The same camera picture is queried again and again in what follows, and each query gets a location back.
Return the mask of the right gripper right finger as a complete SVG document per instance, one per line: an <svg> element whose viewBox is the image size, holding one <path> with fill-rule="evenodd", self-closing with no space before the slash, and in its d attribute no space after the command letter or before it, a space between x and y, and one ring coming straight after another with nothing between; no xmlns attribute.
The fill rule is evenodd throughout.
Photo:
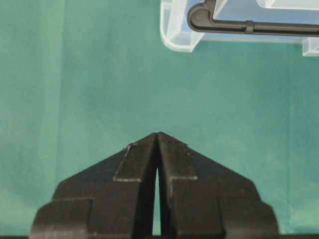
<svg viewBox="0 0 319 239"><path fill-rule="evenodd" d="M270 239L271 206L248 178L158 133L161 233L174 239Z"/></svg>

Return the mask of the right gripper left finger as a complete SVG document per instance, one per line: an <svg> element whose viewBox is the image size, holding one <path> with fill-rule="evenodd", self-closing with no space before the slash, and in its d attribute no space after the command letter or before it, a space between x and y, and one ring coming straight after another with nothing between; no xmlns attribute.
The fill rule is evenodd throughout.
<svg viewBox="0 0 319 239"><path fill-rule="evenodd" d="M141 239L153 230L157 134L61 181L32 239Z"/></svg>

